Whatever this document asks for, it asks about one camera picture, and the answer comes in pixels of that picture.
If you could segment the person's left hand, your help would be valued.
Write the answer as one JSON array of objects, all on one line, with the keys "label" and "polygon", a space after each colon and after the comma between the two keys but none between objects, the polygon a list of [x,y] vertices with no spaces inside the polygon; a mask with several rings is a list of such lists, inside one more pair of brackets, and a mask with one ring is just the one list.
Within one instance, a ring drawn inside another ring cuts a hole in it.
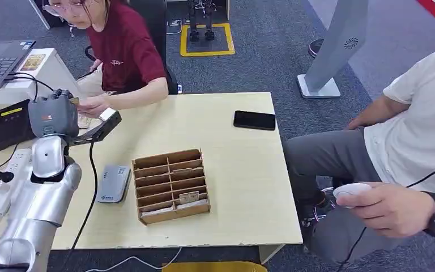
[{"label": "person's left hand", "polygon": [[109,108],[107,96],[88,97],[77,105],[78,112],[90,118],[99,117],[107,108]]},{"label": "person's left hand", "polygon": [[340,195],[337,203],[350,207],[364,224],[388,237],[409,237],[427,228],[435,213],[429,194],[383,182],[357,195]]}]

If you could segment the person's right hand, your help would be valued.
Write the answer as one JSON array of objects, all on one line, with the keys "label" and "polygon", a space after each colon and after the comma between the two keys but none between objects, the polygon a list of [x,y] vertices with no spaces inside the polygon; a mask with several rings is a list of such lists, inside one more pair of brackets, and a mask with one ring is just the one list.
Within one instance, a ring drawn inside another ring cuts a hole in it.
[{"label": "person's right hand", "polygon": [[359,127],[367,127],[373,124],[374,124],[373,120],[369,120],[367,117],[359,115],[349,122],[346,129],[354,130]]}]

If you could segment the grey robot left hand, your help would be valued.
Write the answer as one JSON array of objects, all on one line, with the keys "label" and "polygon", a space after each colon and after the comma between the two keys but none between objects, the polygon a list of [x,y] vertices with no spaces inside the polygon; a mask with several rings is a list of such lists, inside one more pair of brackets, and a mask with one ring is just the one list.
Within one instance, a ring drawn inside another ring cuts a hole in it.
[{"label": "grey robot left hand", "polygon": [[73,98],[70,91],[57,89],[47,97],[30,101],[28,116],[33,134],[38,138],[49,134],[76,137],[79,126],[77,108],[71,102]]}]

